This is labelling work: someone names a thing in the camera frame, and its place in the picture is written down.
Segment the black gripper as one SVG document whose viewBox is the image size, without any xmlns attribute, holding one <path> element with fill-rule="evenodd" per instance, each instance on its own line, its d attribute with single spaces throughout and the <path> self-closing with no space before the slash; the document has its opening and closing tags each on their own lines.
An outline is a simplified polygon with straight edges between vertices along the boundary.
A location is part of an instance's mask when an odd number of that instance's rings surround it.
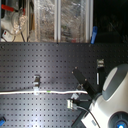
<svg viewBox="0 0 128 128">
<path fill-rule="evenodd" d="M 76 109 L 78 104 L 80 106 L 89 106 L 92 102 L 96 101 L 96 99 L 101 95 L 100 92 L 96 91 L 93 86 L 87 81 L 87 79 L 84 77 L 82 72 L 75 67 L 73 69 L 73 75 L 78 80 L 80 85 L 78 88 L 81 91 L 84 91 L 88 96 L 89 99 L 79 100 L 79 95 L 77 93 L 74 93 L 68 100 L 67 100 L 67 108 L 68 109 Z"/>
</svg>

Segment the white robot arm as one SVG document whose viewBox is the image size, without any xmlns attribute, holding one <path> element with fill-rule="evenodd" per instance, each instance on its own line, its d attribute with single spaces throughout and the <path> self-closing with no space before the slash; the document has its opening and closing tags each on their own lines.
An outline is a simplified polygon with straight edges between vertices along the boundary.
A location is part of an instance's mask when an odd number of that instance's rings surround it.
<svg viewBox="0 0 128 128">
<path fill-rule="evenodd" d="M 113 68 L 99 92 L 92 90 L 78 69 L 74 76 L 84 91 L 77 90 L 67 100 L 68 109 L 81 110 L 71 128 L 79 121 L 86 128 L 128 128 L 128 64 Z"/>
</svg>

